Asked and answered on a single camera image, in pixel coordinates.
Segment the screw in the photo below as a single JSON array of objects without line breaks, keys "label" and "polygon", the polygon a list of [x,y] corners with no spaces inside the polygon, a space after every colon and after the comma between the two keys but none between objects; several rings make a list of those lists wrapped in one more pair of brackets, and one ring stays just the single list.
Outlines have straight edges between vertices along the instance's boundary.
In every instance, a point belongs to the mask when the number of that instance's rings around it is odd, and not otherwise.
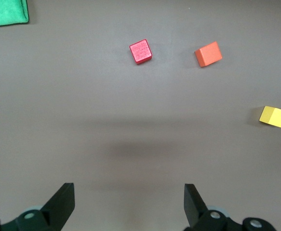
[{"label": "screw", "polygon": [[220,219],[221,218],[221,215],[219,215],[218,212],[212,212],[210,215],[214,219]]},{"label": "screw", "polygon": [[24,216],[25,219],[30,219],[32,217],[34,217],[34,213],[28,213]]},{"label": "screw", "polygon": [[262,224],[258,220],[251,220],[250,224],[252,226],[254,226],[255,228],[261,228],[262,227]]}]

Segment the red cube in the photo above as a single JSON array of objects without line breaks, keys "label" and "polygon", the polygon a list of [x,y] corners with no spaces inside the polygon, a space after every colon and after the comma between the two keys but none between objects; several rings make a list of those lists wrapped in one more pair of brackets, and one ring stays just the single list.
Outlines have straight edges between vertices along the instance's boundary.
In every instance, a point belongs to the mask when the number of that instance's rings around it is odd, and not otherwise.
[{"label": "red cube", "polygon": [[132,44],[130,49],[136,64],[141,64],[152,59],[152,52],[146,39]]},{"label": "red cube", "polygon": [[195,54],[201,67],[215,63],[223,58],[216,41],[201,47],[195,51]]}]

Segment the yellow cube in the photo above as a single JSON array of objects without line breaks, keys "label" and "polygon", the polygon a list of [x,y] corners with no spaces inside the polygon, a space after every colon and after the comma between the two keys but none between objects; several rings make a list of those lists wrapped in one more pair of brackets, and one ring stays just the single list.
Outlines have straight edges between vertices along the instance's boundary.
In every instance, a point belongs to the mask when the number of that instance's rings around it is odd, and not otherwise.
[{"label": "yellow cube", "polygon": [[265,106],[259,121],[281,128],[281,109]]}]

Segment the orange cube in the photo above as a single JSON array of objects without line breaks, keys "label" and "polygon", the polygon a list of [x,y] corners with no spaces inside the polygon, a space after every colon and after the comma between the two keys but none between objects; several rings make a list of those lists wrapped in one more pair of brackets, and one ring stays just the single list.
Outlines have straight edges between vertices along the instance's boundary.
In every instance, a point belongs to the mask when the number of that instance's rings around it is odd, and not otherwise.
[{"label": "orange cube", "polygon": [[195,55],[201,67],[215,63],[223,58],[216,41],[201,47],[195,51]]}]

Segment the wooden block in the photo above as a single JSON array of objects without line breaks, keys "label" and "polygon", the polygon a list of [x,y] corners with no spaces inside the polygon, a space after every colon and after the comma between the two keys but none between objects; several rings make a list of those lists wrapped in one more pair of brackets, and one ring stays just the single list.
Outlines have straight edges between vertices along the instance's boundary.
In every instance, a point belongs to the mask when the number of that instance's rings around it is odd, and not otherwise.
[{"label": "wooden block", "polygon": [[259,121],[281,128],[281,109],[265,106]]},{"label": "wooden block", "polygon": [[215,63],[223,58],[216,41],[201,47],[195,51],[195,55],[201,67]]},{"label": "wooden block", "polygon": [[132,44],[130,49],[137,64],[141,64],[152,59],[152,52],[146,39]]}]

